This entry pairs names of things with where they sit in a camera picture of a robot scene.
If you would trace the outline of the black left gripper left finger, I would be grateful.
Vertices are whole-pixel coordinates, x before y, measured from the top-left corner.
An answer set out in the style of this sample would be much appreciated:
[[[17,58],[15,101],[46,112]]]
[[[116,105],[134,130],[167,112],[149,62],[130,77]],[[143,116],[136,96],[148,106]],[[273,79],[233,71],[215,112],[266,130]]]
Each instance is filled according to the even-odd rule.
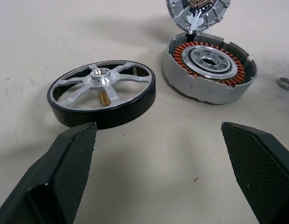
[[[87,181],[96,123],[58,135],[0,207],[0,224],[72,224]]]

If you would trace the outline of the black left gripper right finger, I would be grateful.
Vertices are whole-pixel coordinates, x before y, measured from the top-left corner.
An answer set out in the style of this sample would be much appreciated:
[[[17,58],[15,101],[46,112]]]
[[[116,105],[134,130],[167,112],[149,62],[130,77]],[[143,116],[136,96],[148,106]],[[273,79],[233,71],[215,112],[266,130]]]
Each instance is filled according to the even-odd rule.
[[[236,181],[260,224],[289,224],[289,151],[270,133],[223,122]]]

